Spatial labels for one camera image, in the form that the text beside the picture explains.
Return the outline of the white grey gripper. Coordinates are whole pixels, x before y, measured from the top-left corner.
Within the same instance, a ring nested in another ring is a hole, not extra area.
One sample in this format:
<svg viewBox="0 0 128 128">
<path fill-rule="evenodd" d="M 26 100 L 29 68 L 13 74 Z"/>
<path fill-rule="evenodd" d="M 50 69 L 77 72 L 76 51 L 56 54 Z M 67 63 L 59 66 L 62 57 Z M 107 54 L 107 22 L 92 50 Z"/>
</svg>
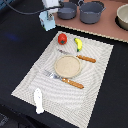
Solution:
<svg viewBox="0 0 128 128">
<path fill-rule="evenodd" d="M 49 12 L 48 13 L 48 20 L 52 20 L 52 14 L 58 11 L 59 7 L 59 0 L 42 0 L 45 9 Z"/>
</svg>

